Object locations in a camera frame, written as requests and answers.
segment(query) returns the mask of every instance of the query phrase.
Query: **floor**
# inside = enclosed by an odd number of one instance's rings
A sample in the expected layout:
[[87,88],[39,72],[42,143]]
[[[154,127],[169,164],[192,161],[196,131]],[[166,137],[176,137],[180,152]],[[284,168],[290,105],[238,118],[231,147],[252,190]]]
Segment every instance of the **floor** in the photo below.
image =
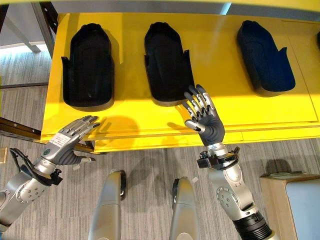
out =
[[47,51],[0,54],[0,85],[47,83],[50,68]]
[[[46,86],[1,90],[1,116],[41,129]],[[18,148],[34,161],[43,145],[5,136],[0,147]],[[266,216],[259,177],[276,172],[320,174],[320,138],[240,144],[239,164],[244,181]],[[63,181],[28,206],[4,233],[4,240],[86,240],[92,213],[108,174],[123,169],[127,196],[121,203],[122,240],[166,240],[172,217],[171,189],[175,178],[197,177],[194,192],[202,240],[240,239],[217,203],[206,169],[196,160],[204,147],[111,152],[92,155],[96,162],[78,170],[61,166]],[[9,156],[0,166],[0,188],[16,174]]]

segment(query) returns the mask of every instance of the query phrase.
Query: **yellow shelf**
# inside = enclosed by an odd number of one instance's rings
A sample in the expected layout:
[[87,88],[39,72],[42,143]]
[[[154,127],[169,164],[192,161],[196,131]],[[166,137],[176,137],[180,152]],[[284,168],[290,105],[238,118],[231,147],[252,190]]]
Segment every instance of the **yellow shelf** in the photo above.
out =
[[[272,34],[278,49],[287,47],[296,81],[293,90],[275,97],[260,97],[253,92],[236,41],[244,20],[259,22]],[[87,137],[104,140],[96,141],[98,152],[201,144],[199,137],[184,126],[187,111],[180,106],[161,107],[151,100],[144,37],[150,24],[158,21],[169,23],[179,33],[183,49],[190,50],[194,82],[210,93],[227,131],[226,142],[269,141],[275,139],[274,133],[280,133],[277,140],[320,136],[317,131],[315,135],[297,130],[320,127],[318,23],[210,14],[68,13],[59,15],[42,142],[71,120],[90,114],[100,117],[101,126]],[[106,31],[115,63],[115,103],[96,112],[74,109],[62,97],[61,56],[69,57],[71,38],[88,23],[98,23]]]
[[[163,0],[163,2],[199,2],[199,3],[226,3],[226,0]],[[35,0],[2,0],[2,4],[8,3],[25,3],[25,2],[37,2]],[[300,9],[308,10],[314,12],[320,12],[320,0],[233,0],[233,4],[243,4],[243,5],[255,5],[255,6],[268,6],[268,7],[278,7],[278,8],[289,8],[289,9]]]

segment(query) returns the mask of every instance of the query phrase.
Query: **silver robotic arm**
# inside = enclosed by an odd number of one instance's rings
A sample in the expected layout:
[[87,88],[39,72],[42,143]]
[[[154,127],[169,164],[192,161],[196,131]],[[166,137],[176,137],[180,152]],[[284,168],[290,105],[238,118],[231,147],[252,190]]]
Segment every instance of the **silver robotic arm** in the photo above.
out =
[[188,103],[183,106],[191,119],[185,125],[199,133],[207,151],[197,160],[200,168],[208,168],[209,179],[216,198],[243,240],[279,240],[266,223],[254,203],[253,196],[243,181],[238,165],[239,148],[228,152],[223,144],[225,128],[206,90],[197,85],[185,92]]
[[[85,116],[62,128],[45,145],[41,156],[34,163],[18,149],[10,149],[19,173],[0,191],[0,233],[5,232],[25,208],[39,198],[48,187],[61,182],[61,171],[57,169],[57,165],[94,160],[90,157],[76,156],[73,149],[84,135],[99,126],[99,123],[94,123],[97,119],[96,116]],[[24,165],[19,166],[17,157],[22,158]]]

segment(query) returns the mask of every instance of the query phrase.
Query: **black cable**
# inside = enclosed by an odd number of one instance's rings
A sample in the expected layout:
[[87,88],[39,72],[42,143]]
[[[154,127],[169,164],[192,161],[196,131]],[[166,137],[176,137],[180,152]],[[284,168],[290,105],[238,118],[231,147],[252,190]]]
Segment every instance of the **black cable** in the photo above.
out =
[[15,154],[15,152],[13,151],[12,148],[10,148],[9,150],[10,150],[10,153],[12,155],[13,161],[14,161],[14,163],[16,165],[16,168],[18,169],[18,173],[20,173],[21,169],[20,169],[20,166],[19,166],[19,163],[18,163],[17,155]]
[[34,165],[31,163],[31,161],[28,159],[28,156],[24,155],[19,149],[17,148],[10,148],[9,149],[11,154],[12,154],[12,157],[13,157],[13,160],[15,162],[15,164],[18,166],[19,168],[19,172],[21,172],[21,167],[19,166],[18,164],[18,160],[17,160],[17,156],[21,157],[24,164],[25,164],[25,167],[28,169],[29,173],[31,174],[31,176],[36,179],[39,183],[45,185],[45,186],[50,186],[50,184],[44,182],[43,180],[41,180],[39,177],[38,177],[38,174],[34,172],[34,170],[32,169],[34,167]]

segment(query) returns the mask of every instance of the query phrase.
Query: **metal frame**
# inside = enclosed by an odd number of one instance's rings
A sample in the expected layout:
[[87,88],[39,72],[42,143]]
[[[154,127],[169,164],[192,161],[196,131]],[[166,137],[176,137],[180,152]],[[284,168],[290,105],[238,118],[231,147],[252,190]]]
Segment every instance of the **metal frame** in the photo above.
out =
[[[40,130],[19,124],[15,121],[11,121],[3,117],[0,117],[0,135],[30,142],[39,141],[41,139]],[[94,151],[94,147],[92,144],[90,145],[87,143],[77,143],[74,150],[85,153],[92,153]]]
[[46,47],[50,53],[51,58],[54,54],[55,40],[51,32],[51,24],[54,33],[57,32],[58,27],[58,13],[51,2],[32,2],[31,3],[36,20],[38,21],[42,36],[44,38]]
[[36,45],[30,44],[27,37],[17,28],[8,16],[4,19],[4,24],[16,35],[32,52],[39,53],[40,49]]

